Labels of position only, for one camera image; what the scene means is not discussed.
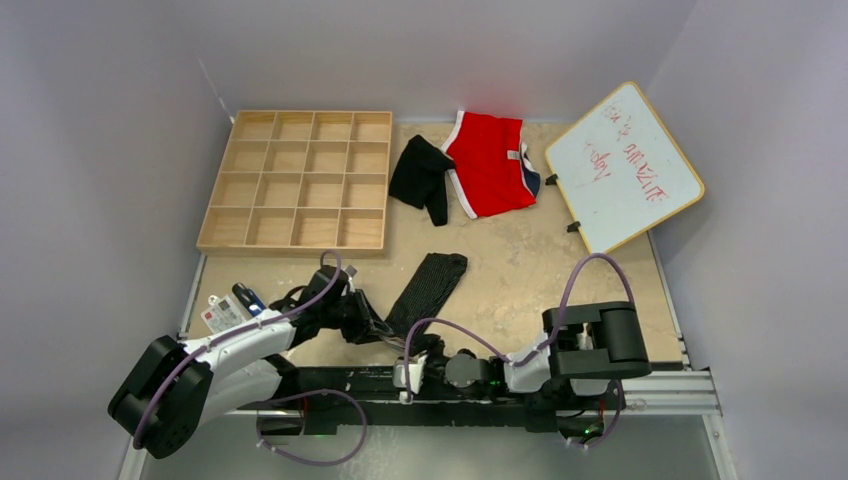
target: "beige tabletop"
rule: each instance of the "beige tabletop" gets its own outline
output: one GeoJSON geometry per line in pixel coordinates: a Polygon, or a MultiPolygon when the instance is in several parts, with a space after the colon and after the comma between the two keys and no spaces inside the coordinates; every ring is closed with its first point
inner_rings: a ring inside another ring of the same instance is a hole
{"type": "MultiPolygon", "coordinates": [[[[545,148],[566,127],[524,126],[530,161],[543,178],[550,175],[545,148]]],[[[450,124],[395,125],[392,166],[414,135],[421,134],[441,146],[451,128],[450,124]]],[[[427,253],[461,253],[468,257],[468,270],[439,317],[469,328],[505,353],[519,350],[539,334],[541,313],[559,305],[568,275],[588,254],[578,234],[566,233],[566,226],[573,221],[571,214],[554,187],[543,186],[537,204],[530,208],[476,220],[463,212],[450,182],[448,198],[449,221],[443,227],[434,227],[426,210],[390,198],[385,258],[343,259],[344,264],[356,267],[356,287],[365,290],[377,313],[385,317],[427,253]]],[[[633,287],[649,359],[681,362],[677,333],[647,235],[611,255],[633,287]]],[[[242,282],[267,304],[306,284],[317,268],[317,258],[209,257],[192,309],[189,337],[210,334],[200,319],[210,295],[225,295],[234,283],[242,282]]],[[[618,276],[603,261],[594,260],[583,269],[570,304],[624,298],[618,276]]],[[[432,325],[428,331],[444,338],[449,355],[460,348],[469,348],[478,356],[490,355],[485,347],[450,327],[432,325]]],[[[391,365],[397,353],[382,342],[348,345],[338,331],[326,330],[286,356],[299,366],[391,365]]]]}

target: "wooden frame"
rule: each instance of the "wooden frame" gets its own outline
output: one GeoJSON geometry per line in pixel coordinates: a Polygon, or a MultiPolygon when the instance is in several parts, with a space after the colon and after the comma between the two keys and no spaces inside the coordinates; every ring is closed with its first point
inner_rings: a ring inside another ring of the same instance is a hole
{"type": "Polygon", "coordinates": [[[239,112],[197,248],[381,256],[391,137],[391,112],[239,112]]]}

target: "red writing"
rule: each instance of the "red writing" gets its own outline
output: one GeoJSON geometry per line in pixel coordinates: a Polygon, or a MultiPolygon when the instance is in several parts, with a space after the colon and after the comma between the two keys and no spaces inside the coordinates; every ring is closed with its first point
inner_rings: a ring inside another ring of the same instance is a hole
{"type": "Polygon", "coordinates": [[[583,148],[583,151],[586,152],[589,150],[591,150],[592,152],[591,154],[589,154],[589,161],[592,163],[592,166],[594,167],[596,173],[595,178],[591,182],[585,183],[583,185],[595,183],[602,178],[609,177],[611,174],[611,172],[607,171],[607,168],[609,168],[609,163],[607,163],[607,157],[610,156],[609,152],[602,154],[598,152],[594,144],[586,142],[586,147],[583,148]]]}
{"type": "Polygon", "coordinates": [[[642,186],[645,200],[656,202],[668,198],[668,193],[655,183],[657,174],[645,160],[645,154],[639,150],[639,147],[631,143],[624,149],[624,153],[627,155],[627,161],[636,166],[636,180],[642,186]]]}
{"type": "Polygon", "coordinates": [[[627,120],[624,121],[624,126],[618,130],[618,141],[620,142],[622,137],[626,137],[627,134],[630,133],[630,117],[627,117],[627,120]]]}
{"type": "Polygon", "coordinates": [[[603,111],[604,117],[612,120],[612,123],[618,123],[618,121],[621,120],[621,109],[618,108],[617,103],[618,102],[607,106],[607,108],[603,111]]]}

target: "red shorts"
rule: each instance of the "red shorts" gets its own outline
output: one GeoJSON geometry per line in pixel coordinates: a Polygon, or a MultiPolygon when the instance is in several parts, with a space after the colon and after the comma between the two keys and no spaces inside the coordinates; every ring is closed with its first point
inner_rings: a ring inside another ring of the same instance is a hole
{"type": "Polygon", "coordinates": [[[536,203],[539,174],[527,160],[522,121],[457,113],[442,145],[456,170],[448,170],[459,203],[471,218],[488,217],[536,203]]]}

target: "black fabric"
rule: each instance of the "black fabric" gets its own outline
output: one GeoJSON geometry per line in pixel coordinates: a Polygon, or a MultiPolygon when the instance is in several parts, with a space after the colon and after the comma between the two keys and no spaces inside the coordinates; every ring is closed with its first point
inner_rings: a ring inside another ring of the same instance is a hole
{"type": "Polygon", "coordinates": [[[433,225],[445,225],[448,223],[445,172],[453,168],[456,168],[453,160],[416,135],[400,154],[389,182],[389,196],[418,209],[426,206],[433,225]]]}
{"type": "MultiPolygon", "coordinates": [[[[439,313],[467,267],[468,259],[464,255],[428,253],[392,306],[386,323],[405,338],[415,322],[439,313]]],[[[415,337],[426,328],[427,325],[419,328],[415,337]]]]}

